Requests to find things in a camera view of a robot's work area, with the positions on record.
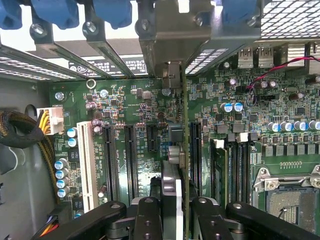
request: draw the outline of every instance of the motherboard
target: motherboard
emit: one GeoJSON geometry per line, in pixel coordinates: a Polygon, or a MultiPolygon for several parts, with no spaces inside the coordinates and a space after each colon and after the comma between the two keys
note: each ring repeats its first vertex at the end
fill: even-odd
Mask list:
{"type": "Polygon", "coordinates": [[[50,103],[64,117],[64,132],[54,136],[61,200],[77,217],[107,201],[129,206],[149,196],[189,127],[189,176],[199,196],[221,206],[247,202],[319,235],[320,86],[292,69],[271,73],[254,94],[243,88],[267,70],[187,77],[187,102],[161,79],[53,82],[50,103]]]}

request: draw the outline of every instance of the blue clip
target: blue clip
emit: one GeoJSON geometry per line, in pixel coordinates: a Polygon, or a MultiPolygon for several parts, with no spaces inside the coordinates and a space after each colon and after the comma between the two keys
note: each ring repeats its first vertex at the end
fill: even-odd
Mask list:
{"type": "Polygon", "coordinates": [[[124,28],[132,23],[130,0],[93,0],[95,14],[110,23],[113,29],[124,28]]]}
{"type": "Polygon", "coordinates": [[[237,24],[251,20],[257,7],[257,0],[222,0],[224,24],[237,24]]]}
{"type": "Polygon", "coordinates": [[[16,0],[0,0],[0,28],[16,30],[22,27],[22,10],[16,0]]]}
{"type": "Polygon", "coordinates": [[[31,3],[39,18],[62,30],[79,26],[79,9],[75,0],[31,0],[31,3]]]}

